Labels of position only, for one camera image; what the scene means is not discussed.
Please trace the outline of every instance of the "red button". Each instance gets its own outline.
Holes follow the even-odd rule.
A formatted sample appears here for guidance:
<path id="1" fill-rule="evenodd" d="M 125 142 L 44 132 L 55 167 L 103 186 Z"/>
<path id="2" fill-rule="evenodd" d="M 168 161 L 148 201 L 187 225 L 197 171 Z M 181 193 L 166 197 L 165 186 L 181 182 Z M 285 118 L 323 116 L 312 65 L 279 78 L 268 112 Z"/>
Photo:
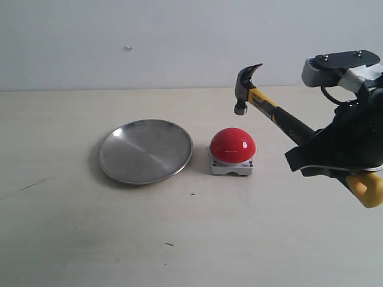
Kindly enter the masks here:
<path id="1" fill-rule="evenodd" d="M 225 163 L 243 163 L 251 159 L 256 150 L 254 139 L 236 127 L 221 130 L 210 143 L 211 154 Z"/>

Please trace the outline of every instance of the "white table surface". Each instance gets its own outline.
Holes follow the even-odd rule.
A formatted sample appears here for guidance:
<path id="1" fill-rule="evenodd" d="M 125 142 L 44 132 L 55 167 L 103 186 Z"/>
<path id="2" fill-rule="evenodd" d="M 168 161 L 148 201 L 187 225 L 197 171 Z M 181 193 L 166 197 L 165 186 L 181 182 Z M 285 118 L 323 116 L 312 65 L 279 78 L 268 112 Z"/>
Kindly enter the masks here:
<path id="1" fill-rule="evenodd" d="M 314 129 L 333 117 L 317 89 L 263 91 Z M 382 286 L 383 207 L 292 173 L 294 143 L 234 104 L 232 88 L 1 93 L 0 286 Z M 98 144 L 143 118 L 185 128 L 192 160 L 158 184 L 115 184 Z M 257 143 L 248 178 L 209 174 L 226 127 Z"/>

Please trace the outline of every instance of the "stainless steel plate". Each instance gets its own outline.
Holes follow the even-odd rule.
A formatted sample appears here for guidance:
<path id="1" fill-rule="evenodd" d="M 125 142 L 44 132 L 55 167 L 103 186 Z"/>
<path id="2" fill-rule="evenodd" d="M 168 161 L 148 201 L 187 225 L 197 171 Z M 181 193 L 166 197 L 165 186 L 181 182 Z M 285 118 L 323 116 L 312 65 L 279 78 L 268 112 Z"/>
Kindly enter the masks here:
<path id="1" fill-rule="evenodd" d="M 111 178 L 143 185 L 175 175 L 192 153 L 192 139 L 180 126 L 163 120 L 139 120 L 112 132 L 98 156 L 102 170 Z"/>

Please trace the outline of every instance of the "white wall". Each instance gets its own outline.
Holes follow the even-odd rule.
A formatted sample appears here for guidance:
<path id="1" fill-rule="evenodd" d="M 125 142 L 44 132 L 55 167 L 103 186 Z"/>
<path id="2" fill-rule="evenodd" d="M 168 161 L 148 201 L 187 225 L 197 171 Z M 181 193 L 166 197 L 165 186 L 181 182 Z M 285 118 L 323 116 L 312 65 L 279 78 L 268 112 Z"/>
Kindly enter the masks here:
<path id="1" fill-rule="evenodd" d="M 300 84 L 309 56 L 356 48 L 383 56 L 382 8 L 371 0 L 4 0 L 0 90 L 232 86 L 257 62 L 265 64 L 258 84 Z"/>

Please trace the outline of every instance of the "yellow hammer handle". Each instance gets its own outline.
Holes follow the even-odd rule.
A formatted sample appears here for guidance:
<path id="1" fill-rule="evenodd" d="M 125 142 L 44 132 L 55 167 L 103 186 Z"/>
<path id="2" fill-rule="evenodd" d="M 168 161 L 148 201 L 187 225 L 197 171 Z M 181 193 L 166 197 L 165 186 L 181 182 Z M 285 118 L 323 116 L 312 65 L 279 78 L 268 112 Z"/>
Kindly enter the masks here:
<path id="1" fill-rule="evenodd" d="M 347 176 L 346 181 L 351 192 L 366 208 L 383 203 L 383 179 L 373 172 Z"/>

